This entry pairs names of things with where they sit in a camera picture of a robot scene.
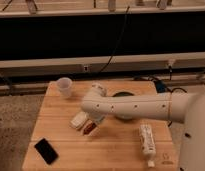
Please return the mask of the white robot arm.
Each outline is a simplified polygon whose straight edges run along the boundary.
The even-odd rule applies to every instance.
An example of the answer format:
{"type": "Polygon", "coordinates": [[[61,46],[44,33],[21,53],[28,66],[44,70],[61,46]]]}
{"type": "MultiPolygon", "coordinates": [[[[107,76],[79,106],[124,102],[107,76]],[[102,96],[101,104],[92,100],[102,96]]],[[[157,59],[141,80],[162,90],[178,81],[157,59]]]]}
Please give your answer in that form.
{"type": "Polygon", "coordinates": [[[205,171],[205,91],[109,97],[106,88],[94,83],[81,109],[100,124],[107,114],[184,124],[178,171],[205,171]]]}

